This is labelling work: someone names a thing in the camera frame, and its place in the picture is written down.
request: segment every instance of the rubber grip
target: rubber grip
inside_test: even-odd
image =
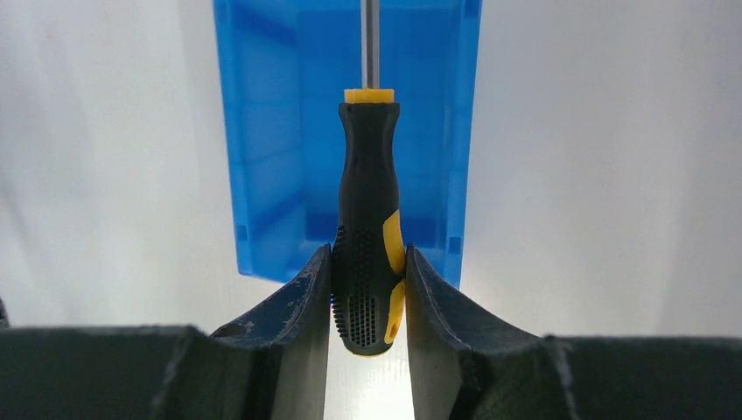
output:
[[[346,348],[364,356],[391,348],[402,317],[404,248],[392,156],[399,111],[395,102],[339,107],[346,158],[332,248],[332,310]]]

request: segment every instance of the screwdriver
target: screwdriver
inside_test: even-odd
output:
[[[346,157],[332,247],[335,325],[353,354],[389,350],[402,323],[405,254],[392,140],[399,103],[379,89],[379,0],[360,1],[363,88],[347,89],[339,116]]]

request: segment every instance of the white backdrop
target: white backdrop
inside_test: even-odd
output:
[[[742,335],[742,2],[485,0],[462,290],[533,333]],[[208,0],[0,0],[0,296],[194,323],[236,274]],[[332,335],[326,418],[411,418]]]

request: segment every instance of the blue plastic bin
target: blue plastic bin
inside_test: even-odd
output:
[[[480,0],[381,0],[381,87],[402,235],[459,286]],[[334,240],[343,90],[361,84],[359,0],[215,0],[243,275],[290,280]]]

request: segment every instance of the yellow grip insert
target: yellow grip insert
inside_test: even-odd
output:
[[[392,103],[394,89],[346,89],[347,103]]]
[[[405,255],[399,210],[392,213],[392,215],[384,221],[384,248],[387,250],[389,267],[391,267],[396,274],[402,274],[404,272]],[[404,280],[395,286],[392,290],[391,297],[389,297],[389,322],[387,324],[386,334],[384,335],[385,343],[391,344],[394,341],[396,334],[399,332],[399,327],[402,324],[403,314]]]

